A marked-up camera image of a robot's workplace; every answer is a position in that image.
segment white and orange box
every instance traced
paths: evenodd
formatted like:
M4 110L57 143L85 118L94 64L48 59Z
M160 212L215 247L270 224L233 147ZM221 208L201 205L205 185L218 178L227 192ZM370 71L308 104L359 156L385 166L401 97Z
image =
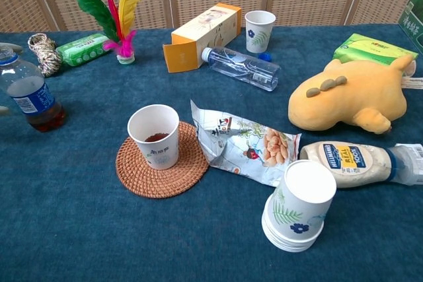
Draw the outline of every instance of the white and orange box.
M206 47L226 46L240 33L241 8L218 3L172 32L172 44L163 45L169 73L199 68Z

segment round woven coaster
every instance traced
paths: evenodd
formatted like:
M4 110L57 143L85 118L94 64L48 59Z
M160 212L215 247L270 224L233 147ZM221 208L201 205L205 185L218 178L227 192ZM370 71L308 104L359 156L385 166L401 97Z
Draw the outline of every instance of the round woven coaster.
M132 193L150 198L185 192L200 180L207 167L195 127L186 122L179 123L179 159L171 168L152 169L130 137L124 141L116 157L116 173L122 184Z

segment yellow plush toy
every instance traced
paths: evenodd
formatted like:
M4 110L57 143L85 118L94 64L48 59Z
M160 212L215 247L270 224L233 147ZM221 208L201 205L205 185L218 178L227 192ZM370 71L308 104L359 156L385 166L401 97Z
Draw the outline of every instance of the yellow plush toy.
M389 66L334 59L292 93L289 120L306 130L326 130L345 122L377 134L389 131L391 121L406 112L401 78L412 61L411 54Z

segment blue tablecloth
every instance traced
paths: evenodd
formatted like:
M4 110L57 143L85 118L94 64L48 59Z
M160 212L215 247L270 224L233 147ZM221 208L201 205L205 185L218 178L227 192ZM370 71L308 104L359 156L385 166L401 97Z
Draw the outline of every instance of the blue tablecloth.
M209 168L187 192L147 199L129 192L115 170L129 117L148 104L168 104L192 123L190 99L287 133L301 147L323 140L380 147L421 143L422 91L404 90L405 116L374 135L344 124L301 131L288 121L288 98L323 70L353 32L416 51L399 26L276 27L268 51L282 67L274 92L199 70L169 74L162 45L171 30L139 30L136 62L114 53L46 79L68 119L39 133L0 94L12 116L0 117L2 281L421 281L423 187L373 184L338 190L316 243L291 254L265 237L261 215L273 188ZM58 32L58 45L93 32ZM30 33L0 34L28 49ZM228 47L247 53L245 31ZM423 77L423 58L415 74Z

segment blue bottle cap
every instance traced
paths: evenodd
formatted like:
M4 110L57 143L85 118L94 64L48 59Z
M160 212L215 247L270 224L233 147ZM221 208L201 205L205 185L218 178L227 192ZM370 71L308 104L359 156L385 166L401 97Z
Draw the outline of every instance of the blue bottle cap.
M263 61L267 61L267 62L271 62L272 61L272 57L270 56L269 53L266 53L266 52L260 53L258 55L258 58L259 59L262 59Z

